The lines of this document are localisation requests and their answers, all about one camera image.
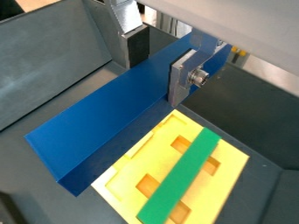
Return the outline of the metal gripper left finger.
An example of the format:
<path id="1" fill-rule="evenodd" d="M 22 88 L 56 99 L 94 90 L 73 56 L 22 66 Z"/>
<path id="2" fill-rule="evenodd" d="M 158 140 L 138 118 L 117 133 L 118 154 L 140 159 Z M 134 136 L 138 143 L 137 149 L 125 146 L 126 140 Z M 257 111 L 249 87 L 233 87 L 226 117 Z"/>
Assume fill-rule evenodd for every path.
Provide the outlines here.
<path id="1" fill-rule="evenodd" d="M 149 27 L 134 0 L 84 0 L 112 60 L 125 69 L 149 55 Z"/>

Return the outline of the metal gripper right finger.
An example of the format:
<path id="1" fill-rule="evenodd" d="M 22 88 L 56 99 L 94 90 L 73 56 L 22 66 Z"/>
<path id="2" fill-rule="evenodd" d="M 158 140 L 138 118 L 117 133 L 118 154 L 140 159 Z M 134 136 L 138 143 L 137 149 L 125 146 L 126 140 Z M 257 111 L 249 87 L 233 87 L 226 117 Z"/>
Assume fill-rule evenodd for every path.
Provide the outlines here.
<path id="1" fill-rule="evenodd" d="M 230 45 L 197 29 L 190 30 L 190 49 L 170 65 L 168 102 L 174 108 L 208 78 L 222 68 Z"/>

